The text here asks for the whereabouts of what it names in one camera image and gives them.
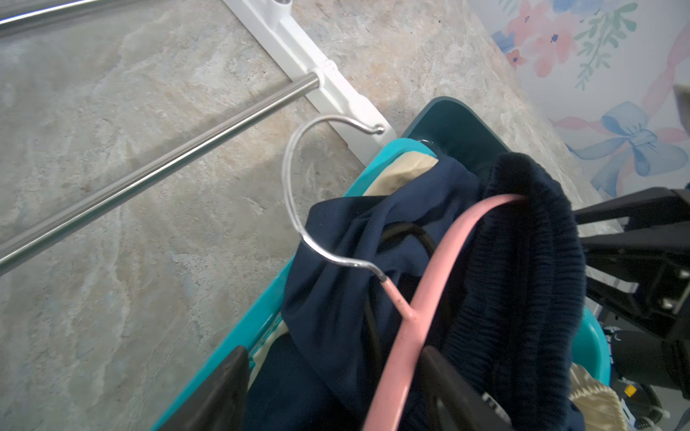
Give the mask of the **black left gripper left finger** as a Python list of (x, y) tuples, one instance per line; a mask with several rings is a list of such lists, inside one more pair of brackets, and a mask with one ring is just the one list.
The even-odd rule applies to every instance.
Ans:
[(245, 347), (236, 347), (159, 430), (241, 430), (250, 377)]

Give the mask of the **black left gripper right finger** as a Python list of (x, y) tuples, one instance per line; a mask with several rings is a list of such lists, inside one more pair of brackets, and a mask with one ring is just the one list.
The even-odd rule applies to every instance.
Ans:
[(436, 348), (422, 350), (419, 367), (430, 430), (512, 430)]

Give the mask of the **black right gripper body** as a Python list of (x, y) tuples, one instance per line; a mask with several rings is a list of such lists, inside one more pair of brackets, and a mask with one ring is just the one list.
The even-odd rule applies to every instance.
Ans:
[(689, 190), (651, 188), (574, 212), (578, 224), (625, 218), (621, 233), (582, 237), (587, 265), (636, 285), (594, 278), (587, 297), (664, 340), (689, 339)]

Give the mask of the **pink clothes hanger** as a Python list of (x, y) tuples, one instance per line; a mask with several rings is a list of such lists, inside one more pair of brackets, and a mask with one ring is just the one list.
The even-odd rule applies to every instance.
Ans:
[(396, 335), (392, 352), (386, 362), (363, 425), (365, 430), (397, 430), (413, 382), (417, 361), (422, 353), (429, 328), (458, 254), (482, 217), (494, 208), (525, 201), (526, 197), (519, 194), (493, 196), (476, 203), (460, 215), (442, 238), (424, 272), (413, 301), (408, 303), (395, 283), (377, 265), (368, 260), (343, 257), (327, 251), (307, 233), (305, 226), (299, 219), (292, 193), (292, 159), (302, 136), (312, 127), (326, 121), (339, 122), (368, 135), (381, 135), (386, 130), (380, 124), (368, 126), (341, 114), (321, 115), (300, 126), (289, 138), (281, 168), (287, 212), (292, 226), (310, 249), (333, 264), (341, 267), (366, 269), (373, 273), (396, 310), (402, 315), (403, 321), (400, 330)]

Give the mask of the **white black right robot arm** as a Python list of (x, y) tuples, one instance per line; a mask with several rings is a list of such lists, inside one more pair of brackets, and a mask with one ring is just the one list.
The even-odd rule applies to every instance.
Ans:
[(578, 224), (626, 219), (620, 233), (584, 237), (589, 267), (635, 286), (590, 278), (587, 296), (634, 325), (611, 336), (616, 380), (689, 396), (689, 190), (651, 188), (575, 213)]

